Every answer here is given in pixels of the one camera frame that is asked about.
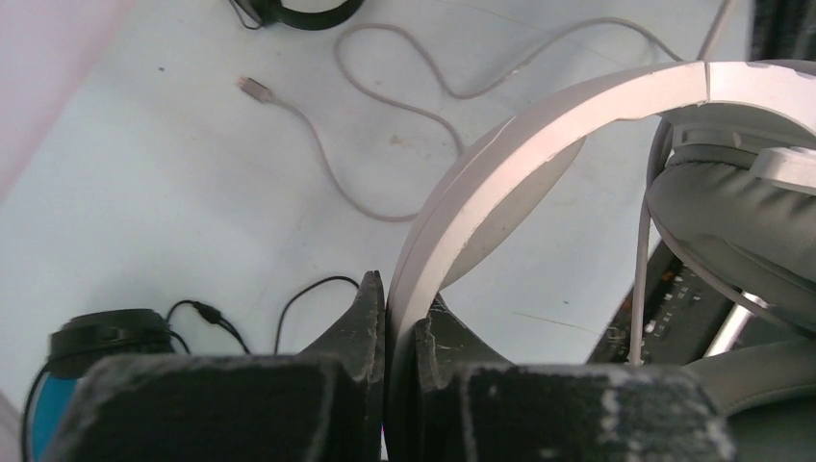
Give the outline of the white gaming headset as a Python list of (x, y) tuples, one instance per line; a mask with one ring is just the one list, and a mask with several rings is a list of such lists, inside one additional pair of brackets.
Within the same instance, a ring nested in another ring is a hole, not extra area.
[(410, 333), (434, 296), (505, 357), (586, 361), (636, 268), (649, 130), (716, 106), (769, 108), (788, 138), (815, 140), (812, 62), (653, 64), (553, 93), (486, 132), (415, 218), (388, 294), (385, 439), (414, 461), (407, 396)]

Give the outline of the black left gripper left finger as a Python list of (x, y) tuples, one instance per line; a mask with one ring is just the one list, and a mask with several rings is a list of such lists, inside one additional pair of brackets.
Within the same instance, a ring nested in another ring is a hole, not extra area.
[(384, 295), (366, 273), (346, 312), (295, 355), (120, 353), (88, 367), (48, 461), (376, 461)]

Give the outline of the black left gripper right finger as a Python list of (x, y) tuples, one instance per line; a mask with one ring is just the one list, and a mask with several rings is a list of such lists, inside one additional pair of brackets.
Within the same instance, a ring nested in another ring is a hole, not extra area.
[(436, 299), (415, 324), (418, 461), (734, 461), (725, 418), (677, 368), (514, 365)]

